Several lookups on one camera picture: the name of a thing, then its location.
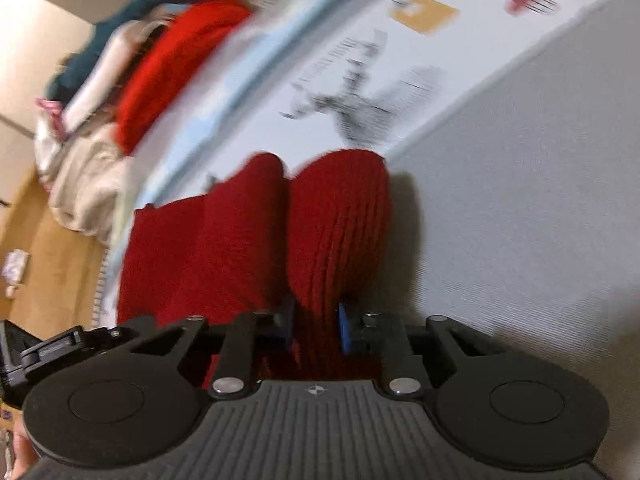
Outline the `dark red knit sweater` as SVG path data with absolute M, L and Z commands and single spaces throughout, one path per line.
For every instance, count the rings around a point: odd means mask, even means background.
M 342 352 L 337 309 L 367 293 L 392 210 L 390 176 L 373 152 L 335 151 L 295 177 L 276 155 L 257 154 L 205 195 L 136 212 L 117 318 L 227 324 L 244 312 L 291 309 L 292 344 L 260 376 L 370 379 L 374 363 Z

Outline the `crumpled tissue pack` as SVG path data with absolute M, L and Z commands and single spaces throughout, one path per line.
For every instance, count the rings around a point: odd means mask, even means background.
M 29 253 L 21 249 L 14 249 L 6 254 L 6 260 L 4 260 L 2 266 L 2 276 L 8 284 L 16 285 L 21 283 L 29 257 Z

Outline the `cream fleece folded blanket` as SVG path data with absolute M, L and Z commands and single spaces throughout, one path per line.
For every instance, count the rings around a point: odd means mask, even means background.
M 116 132 L 110 110 L 96 113 L 65 140 L 58 138 L 49 118 L 40 115 L 34 145 L 37 174 L 55 220 L 104 245 L 111 239 L 129 166 L 115 142 Z

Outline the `grey printed bed mat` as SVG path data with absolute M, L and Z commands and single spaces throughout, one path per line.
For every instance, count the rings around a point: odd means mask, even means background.
M 369 299 L 443 313 L 585 373 L 639 474 L 639 0 L 352 0 L 307 36 L 160 206 L 258 151 L 392 170 Z

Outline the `white folded bedding stack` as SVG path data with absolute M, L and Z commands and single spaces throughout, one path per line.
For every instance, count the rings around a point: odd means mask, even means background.
M 59 141 L 70 136 L 103 104 L 154 32 L 161 32 L 175 18 L 175 14 L 161 6 L 140 21 L 119 26 L 107 41 L 91 74 L 67 105 L 45 97 L 37 100 L 40 111 L 37 132 L 47 133 Z

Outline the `bright red folded blanket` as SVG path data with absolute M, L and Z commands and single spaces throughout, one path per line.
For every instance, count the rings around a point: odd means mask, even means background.
M 207 0 L 190 6 L 160 35 L 118 103 L 115 141 L 124 154 L 132 154 L 209 55 L 251 15 L 241 0 Z

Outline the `light blue folded sheet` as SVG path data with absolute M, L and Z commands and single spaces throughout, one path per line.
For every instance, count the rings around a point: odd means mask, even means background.
M 129 204 L 117 217 L 112 263 L 119 264 L 126 252 L 134 209 L 158 204 L 200 166 L 244 101 L 307 36 L 351 2 L 266 0 L 224 40 L 132 152 Z

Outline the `teal shark plush toy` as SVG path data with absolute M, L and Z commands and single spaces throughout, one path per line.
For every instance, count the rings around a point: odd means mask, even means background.
M 44 97 L 67 105 L 91 74 L 107 41 L 119 26 L 142 20 L 163 4 L 194 4 L 202 1 L 206 0 L 131 0 L 122 10 L 94 26 L 90 40 L 50 80 Z

